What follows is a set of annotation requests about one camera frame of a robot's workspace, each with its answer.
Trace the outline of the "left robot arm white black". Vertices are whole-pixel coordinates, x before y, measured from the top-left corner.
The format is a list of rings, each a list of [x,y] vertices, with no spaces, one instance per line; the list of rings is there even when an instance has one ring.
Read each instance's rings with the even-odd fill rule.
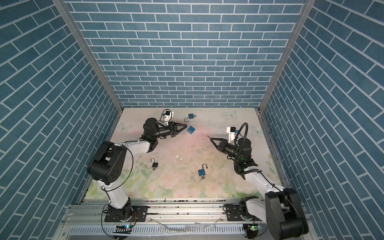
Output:
[[[117,222],[127,222],[135,216],[131,199],[123,189],[125,182],[120,179],[126,155],[133,161],[135,155],[152,152],[159,139],[174,138],[182,131],[191,129],[191,126],[173,121],[163,124],[155,118],[149,118],[143,129],[142,136],[135,141],[102,142],[87,167],[92,179],[97,181],[102,191],[107,194],[107,213]]]

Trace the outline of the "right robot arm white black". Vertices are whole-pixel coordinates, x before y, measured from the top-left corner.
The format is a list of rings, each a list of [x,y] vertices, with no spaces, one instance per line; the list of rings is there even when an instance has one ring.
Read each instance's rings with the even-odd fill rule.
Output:
[[[258,167],[252,158],[252,143],[248,139],[248,123],[239,130],[228,127],[229,139],[210,138],[215,148],[233,161],[237,175],[255,187],[264,197],[242,198],[241,216],[266,223],[275,240],[298,238],[309,232],[308,222],[299,194],[292,188],[278,185]]]

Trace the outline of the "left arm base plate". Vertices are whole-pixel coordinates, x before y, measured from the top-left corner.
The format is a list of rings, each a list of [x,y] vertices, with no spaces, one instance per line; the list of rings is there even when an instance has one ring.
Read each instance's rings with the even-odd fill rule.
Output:
[[[103,210],[107,223],[145,222],[147,212],[148,206],[129,206],[124,209],[108,206],[107,209]]]

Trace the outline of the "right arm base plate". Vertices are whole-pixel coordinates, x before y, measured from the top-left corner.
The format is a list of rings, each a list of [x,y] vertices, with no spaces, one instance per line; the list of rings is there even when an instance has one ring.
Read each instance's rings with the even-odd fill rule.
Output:
[[[222,206],[222,209],[226,215],[228,222],[239,222],[239,221],[263,222],[261,219],[255,216],[249,215],[245,211],[242,211],[239,205],[225,204]]]

